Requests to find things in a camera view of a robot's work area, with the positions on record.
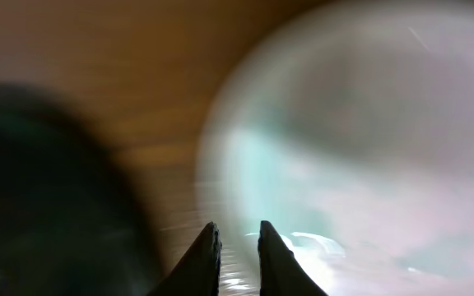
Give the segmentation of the white plate with green stains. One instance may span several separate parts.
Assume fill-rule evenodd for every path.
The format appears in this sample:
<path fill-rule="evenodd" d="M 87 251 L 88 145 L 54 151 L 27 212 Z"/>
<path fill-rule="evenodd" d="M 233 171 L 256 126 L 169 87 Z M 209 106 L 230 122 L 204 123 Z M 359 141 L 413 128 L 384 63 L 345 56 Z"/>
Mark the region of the white plate with green stains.
<path fill-rule="evenodd" d="M 221 291 L 256 295 L 273 224 L 330 295 L 474 295 L 474 1 L 355 1 L 271 34 L 197 162 Z"/>

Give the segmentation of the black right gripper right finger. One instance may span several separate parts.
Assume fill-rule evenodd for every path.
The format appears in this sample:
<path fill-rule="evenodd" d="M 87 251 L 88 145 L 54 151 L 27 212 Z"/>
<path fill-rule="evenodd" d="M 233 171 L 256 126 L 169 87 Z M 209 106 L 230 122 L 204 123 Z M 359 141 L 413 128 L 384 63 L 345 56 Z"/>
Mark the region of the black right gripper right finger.
<path fill-rule="evenodd" d="M 266 220 L 258 239 L 261 296 L 328 296 L 304 272 L 294 253 Z"/>

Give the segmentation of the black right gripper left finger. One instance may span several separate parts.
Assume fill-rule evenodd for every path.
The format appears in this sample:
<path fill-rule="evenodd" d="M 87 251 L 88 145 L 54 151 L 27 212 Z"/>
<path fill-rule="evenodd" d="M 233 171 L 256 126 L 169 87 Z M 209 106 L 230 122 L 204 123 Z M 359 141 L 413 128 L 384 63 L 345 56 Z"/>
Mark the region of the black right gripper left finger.
<path fill-rule="evenodd" d="M 217 296 L 221 249 L 219 229 L 209 222 L 175 268 L 148 296 Z"/>

